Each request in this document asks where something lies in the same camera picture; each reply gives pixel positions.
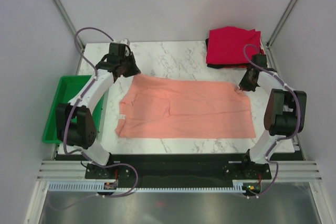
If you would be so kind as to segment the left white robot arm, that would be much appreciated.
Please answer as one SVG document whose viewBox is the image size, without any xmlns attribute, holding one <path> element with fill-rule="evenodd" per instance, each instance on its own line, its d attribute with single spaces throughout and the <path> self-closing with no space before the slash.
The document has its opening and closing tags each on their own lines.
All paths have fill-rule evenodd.
<svg viewBox="0 0 336 224">
<path fill-rule="evenodd" d="M 64 153 L 80 152 L 97 165 L 97 173 L 103 178 L 114 175 L 115 165 L 109 162 L 110 153 L 97 140 L 92 115 L 98 102 L 119 77 L 141 73 L 129 44 L 128 40 L 111 42 L 108 53 L 96 65 L 84 57 L 93 67 L 92 76 L 72 99 L 56 106 L 56 133 L 63 142 Z"/>
</svg>

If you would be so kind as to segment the pink t shirt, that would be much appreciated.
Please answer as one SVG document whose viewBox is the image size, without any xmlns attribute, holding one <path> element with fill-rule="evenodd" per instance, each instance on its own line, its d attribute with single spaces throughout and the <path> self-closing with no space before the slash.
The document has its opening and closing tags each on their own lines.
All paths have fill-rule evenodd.
<svg viewBox="0 0 336 224">
<path fill-rule="evenodd" d="M 125 138 L 254 138 L 250 99 L 237 85 L 133 77 L 115 129 Z"/>
</svg>

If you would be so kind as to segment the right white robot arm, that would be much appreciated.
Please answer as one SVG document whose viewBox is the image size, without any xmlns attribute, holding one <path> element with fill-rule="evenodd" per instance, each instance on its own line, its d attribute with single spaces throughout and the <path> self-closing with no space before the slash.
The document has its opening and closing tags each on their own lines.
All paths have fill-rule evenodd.
<svg viewBox="0 0 336 224">
<path fill-rule="evenodd" d="M 259 173 L 259 166 L 270 162 L 278 145 L 293 138 L 304 127 L 307 94 L 293 90 L 276 73 L 267 67 L 266 55 L 256 54 L 251 58 L 239 88 L 242 91 L 256 91 L 262 88 L 268 95 L 264 115 L 264 132 L 244 156 L 240 166 L 241 174 L 248 179 Z"/>
</svg>

